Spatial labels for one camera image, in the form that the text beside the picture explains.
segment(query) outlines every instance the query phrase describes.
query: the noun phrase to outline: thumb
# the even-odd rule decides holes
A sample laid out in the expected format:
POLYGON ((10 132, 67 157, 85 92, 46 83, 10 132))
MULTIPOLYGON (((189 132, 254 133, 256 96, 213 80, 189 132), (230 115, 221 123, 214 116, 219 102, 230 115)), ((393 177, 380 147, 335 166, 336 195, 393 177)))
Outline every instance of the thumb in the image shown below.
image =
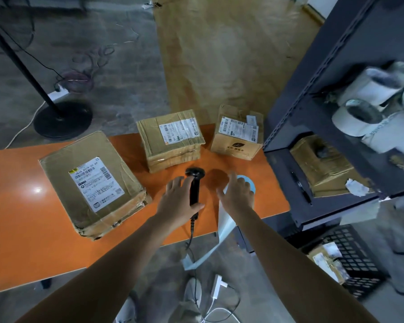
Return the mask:
POLYGON ((220 188, 217 188, 217 189, 216 189, 216 192, 217 192, 218 199, 219 199, 219 200, 222 200, 223 197, 224 197, 224 192, 223 192, 223 190, 221 190, 220 188))
POLYGON ((202 210, 204 207, 205 207, 205 204, 202 204, 202 203, 195 203, 192 206, 190 206, 192 211, 194 211, 194 214, 196 214, 197 212, 202 210))

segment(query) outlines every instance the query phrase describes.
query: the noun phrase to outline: person's left hand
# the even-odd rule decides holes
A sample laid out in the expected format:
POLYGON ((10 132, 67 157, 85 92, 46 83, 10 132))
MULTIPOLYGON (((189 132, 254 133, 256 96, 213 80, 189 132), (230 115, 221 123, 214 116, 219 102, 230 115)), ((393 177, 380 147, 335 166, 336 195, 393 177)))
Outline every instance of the person's left hand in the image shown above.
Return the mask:
POLYGON ((201 203, 190 206, 190 186, 193 177, 183 179, 184 177, 176 177, 167 183, 166 192, 157 206, 156 217, 170 224, 171 231, 181 227, 205 207, 205 204, 201 203))

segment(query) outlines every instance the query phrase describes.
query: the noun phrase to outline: forearm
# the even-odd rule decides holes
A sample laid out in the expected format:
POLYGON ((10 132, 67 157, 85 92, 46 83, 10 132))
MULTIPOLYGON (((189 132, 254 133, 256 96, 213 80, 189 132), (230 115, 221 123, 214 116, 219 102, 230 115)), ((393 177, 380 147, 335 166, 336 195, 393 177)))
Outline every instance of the forearm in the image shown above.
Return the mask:
POLYGON ((113 322, 142 269, 169 233, 167 223, 150 218, 18 322, 113 322))
POLYGON ((297 323, 377 322, 345 288, 266 225, 253 210, 247 212, 234 219, 297 323))

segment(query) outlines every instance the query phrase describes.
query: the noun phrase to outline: pants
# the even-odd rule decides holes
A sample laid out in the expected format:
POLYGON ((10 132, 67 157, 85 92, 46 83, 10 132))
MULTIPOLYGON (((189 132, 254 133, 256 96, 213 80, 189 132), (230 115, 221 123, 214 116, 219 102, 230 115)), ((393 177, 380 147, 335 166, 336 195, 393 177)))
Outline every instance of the pants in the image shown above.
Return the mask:
POLYGON ((173 311, 168 323, 200 323, 202 320, 198 306, 192 300, 181 301, 173 311))

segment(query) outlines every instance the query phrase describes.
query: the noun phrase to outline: person's left arm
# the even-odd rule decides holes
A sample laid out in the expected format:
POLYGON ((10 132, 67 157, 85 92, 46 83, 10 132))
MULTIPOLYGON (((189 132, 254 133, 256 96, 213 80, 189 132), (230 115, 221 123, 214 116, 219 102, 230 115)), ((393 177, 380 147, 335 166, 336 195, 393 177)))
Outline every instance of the person's left arm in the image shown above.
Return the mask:
POLYGON ((84 272, 23 315, 25 322, 113 322, 142 269, 165 238, 204 205, 189 205, 193 177, 166 186, 157 213, 84 272))

